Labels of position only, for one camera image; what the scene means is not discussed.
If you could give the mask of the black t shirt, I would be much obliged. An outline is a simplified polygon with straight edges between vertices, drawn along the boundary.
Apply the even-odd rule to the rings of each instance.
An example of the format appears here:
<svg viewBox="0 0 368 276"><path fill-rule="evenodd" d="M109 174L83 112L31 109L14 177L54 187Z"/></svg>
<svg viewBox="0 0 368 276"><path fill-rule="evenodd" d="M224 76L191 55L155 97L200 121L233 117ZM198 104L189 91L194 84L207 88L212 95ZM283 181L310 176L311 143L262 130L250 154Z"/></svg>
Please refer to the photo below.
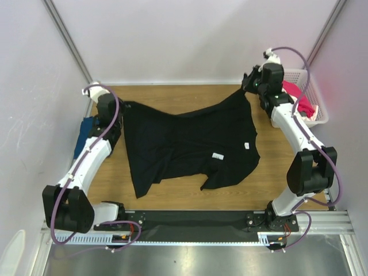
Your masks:
<svg viewBox="0 0 368 276"><path fill-rule="evenodd" d="M128 101L122 121L136 198L164 179L196 174L207 177L201 190L234 186L259 164L251 105L242 89L183 114Z"/></svg>

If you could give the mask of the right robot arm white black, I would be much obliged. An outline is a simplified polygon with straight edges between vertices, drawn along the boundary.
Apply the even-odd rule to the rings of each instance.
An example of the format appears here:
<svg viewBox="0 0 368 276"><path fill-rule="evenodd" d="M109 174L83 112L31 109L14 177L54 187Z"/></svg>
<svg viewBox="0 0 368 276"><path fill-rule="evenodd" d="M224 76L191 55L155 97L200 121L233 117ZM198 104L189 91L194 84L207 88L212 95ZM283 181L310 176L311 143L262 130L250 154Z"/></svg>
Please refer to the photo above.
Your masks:
<svg viewBox="0 0 368 276"><path fill-rule="evenodd" d="M267 204L260 225L273 232L284 230L303 203L332 186L337 161L336 149L325 147L298 118L294 100L282 90L283 79L281 64L266 63L254 66L241 83L244 91L259 97L261 108L283 132L294 153L286 174L287 188Z"/></svg>

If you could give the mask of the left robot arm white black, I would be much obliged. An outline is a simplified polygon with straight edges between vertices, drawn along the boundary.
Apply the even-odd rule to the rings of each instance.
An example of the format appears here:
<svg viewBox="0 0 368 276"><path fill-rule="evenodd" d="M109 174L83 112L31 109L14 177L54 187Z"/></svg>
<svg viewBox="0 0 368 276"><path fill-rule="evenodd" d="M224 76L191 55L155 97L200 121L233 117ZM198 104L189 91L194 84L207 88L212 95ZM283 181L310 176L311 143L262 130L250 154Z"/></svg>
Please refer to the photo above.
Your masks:
<svg viewBox="0 0 368 276"><path fill-rule="evenodd" d="M42 192L46 223L54 231L86 233L105 222L120 230L127 223L119 203L92 205L87 197L99 167L112 154L121 136L123 110L121 101L108 91L90 93L90 97L97 104L97 124L68 173Z"/></svg>

